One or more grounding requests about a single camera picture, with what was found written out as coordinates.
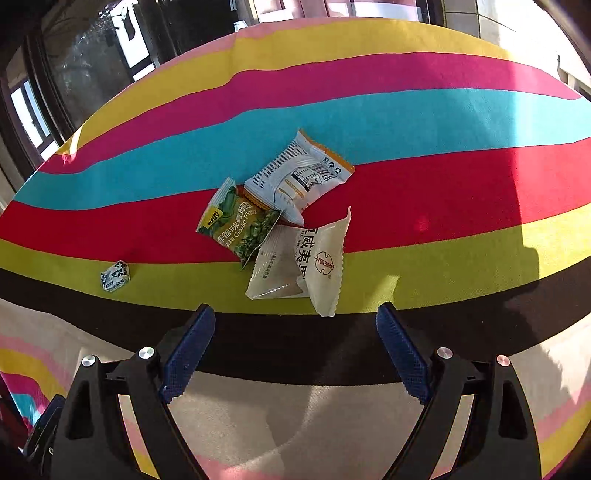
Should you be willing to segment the small blue white candy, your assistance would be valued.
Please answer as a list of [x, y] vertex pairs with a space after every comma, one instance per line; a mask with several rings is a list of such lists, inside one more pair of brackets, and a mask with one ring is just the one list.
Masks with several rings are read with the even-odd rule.
[[131, 275], [126, 262], [118, 260], [100, 273], [100, 282], [104, 291], [113, 292], [130, 281]]

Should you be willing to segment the green pea snack bag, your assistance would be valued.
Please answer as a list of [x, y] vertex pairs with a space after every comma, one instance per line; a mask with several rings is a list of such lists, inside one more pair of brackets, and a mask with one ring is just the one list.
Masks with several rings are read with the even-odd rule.
[[239, 193], [235, 181], [226, 178], [202, 213], [197, 233], [231, 251], [245, 267], [280, 216], [280, 210], [266, 210], [252, 203]]

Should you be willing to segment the white red-logo pastry pack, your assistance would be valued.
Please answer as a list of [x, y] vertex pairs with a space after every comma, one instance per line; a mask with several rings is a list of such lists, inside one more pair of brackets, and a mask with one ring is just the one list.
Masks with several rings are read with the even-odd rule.
[[259, 247], [249, 286], [251, 300], [303, 298], [322, 317], [335, 315], [344, 274], [344, 243], [352, 213], [318, 228], [280, 225]]

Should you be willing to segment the white orange snack bag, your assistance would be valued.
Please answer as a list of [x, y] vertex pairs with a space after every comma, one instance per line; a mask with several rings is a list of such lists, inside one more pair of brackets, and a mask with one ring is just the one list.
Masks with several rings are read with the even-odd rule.
[[273, 161], [245, 181], [243, 190], [260, 207], [280, 210], [285, 222], [303, 226], [304, 210], [354, 172], [341, 155], [300, 129]]

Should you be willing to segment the striped colourful tablecloth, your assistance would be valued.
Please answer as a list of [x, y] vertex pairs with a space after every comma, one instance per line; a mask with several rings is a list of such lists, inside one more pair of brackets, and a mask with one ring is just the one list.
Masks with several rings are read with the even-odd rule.
[[[252, 301], [197, 233], [303, 130], [355, 167], [304, 212], [352, 213], [332, 318]], [[118, 260], [130, 281], [103, 290]], [[29, 433], [83, 355], [115, 360], [211, 305], [171, 411], [213, 479], [378, 479], [420, 404], [375, 329], [384, 302], [455, 353], [510, 358], [546, 479], [590, 475], [590, 104], [481, 39], [424, 23], [302, 19], [211, 41], [127, 87], [1, 215], [1, 381]]]

